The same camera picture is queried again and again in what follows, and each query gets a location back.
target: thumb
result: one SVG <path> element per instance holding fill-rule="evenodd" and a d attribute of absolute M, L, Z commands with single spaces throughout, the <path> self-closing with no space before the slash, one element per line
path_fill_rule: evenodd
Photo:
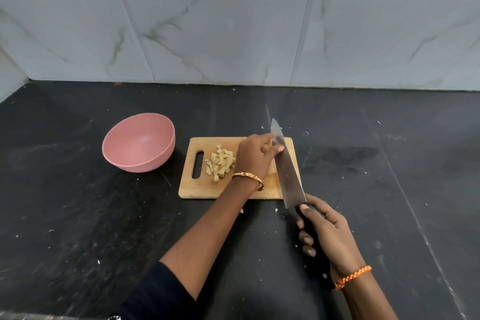
<path fill-rule="evenodd" d="M 272 146 L 266 153 L 265 153 L 265 159 L 267 159 L 268 162 L 271 162 L 272 159 L 275 157 L 275 155 L 279 152 L 282 152 L 285 149 L 285 147 L 276 145 Z"/>
<path fill-rule="evenodd" d="M 315 227 L 315 230 L 317 231 L 317 234 L 320 235 L 320 229 L 321 227 L 328 223 L 328 221 L 319 213 L 317 210 L 314 208 L 309 208 L 305 204 L 300 205 L 300 210 L 302 214 L 311 221 L 313 226 Z"/>

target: dark sleeve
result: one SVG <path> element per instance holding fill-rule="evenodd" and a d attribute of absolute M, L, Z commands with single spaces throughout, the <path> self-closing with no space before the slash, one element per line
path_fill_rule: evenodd
<path fill-rule="evenodd" d="M 110 319 L 185 319 L 194 304 L 194 298 L 173 272 L 157 262 Z"/>

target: person's right arm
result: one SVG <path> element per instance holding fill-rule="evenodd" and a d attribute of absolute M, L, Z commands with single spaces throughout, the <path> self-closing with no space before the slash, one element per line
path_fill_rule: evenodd
<path fill-rule="evenodd" d="M 305 197 L 318 211 L 304 204 L 300 209 L 315 226 L 321 249 L 330 260 L 333 281 L 364 267 L 365 261 L 345 217 L 323 200 L 308 194 Z M 303 230 L 305 224 L 301 217 L 297 225 L 301 230 L 299 238 L 304 243 L 303 252 L 315 257 L 314 239 Z M 346 282 L 342 292 L 354 320 L 398 320 L 371 271 Z"/>

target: person's left hand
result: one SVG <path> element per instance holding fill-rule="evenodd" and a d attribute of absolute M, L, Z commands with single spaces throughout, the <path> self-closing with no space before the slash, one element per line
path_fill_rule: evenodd
<path fill-rule="evenodd" d="M 272 159 L 279 152 L 285 148 L 277 145 L 270 149 L 263 147 L 264 144 L 270 142 L 275 136 L 273 133 L 263 135 L 250 135 L 238 145 L 237 162 L 235 164 L 235 171 L 249 172 L 263 180 L 268 173 L 268 168 L 272 163 Z"/>

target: hand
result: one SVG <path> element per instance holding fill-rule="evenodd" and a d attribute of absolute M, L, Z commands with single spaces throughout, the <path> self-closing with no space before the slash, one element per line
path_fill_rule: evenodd
<path fill-rule="evenodd" d="M 250 172 L 263 180 L 268 173 L 268 168 L 272 159 L 285 148 L 283 146 L 273 146 L 270 149 L 263 147 L 270 142 L 275 135 L 273 133 L 263 135 L 250 135 L 247 139 L 238 145 L 237 162 L 235 164 L 235 173 Z"/>
<path fill-rule="evenodd" d="M 332 279 L 336 281 L 365 266 L 345 217 L 315 196 L 305 194 L 305 198 L 318 210 L 300 205 L 303 215 L 313 223 L 321 249 L 330 260 Z M 314 240 L 303 230 L 305 223 L 300 216 L 297 225 L 301 230 L 298 238 L 304 243 L 303 252 L 315 257 Z"/>

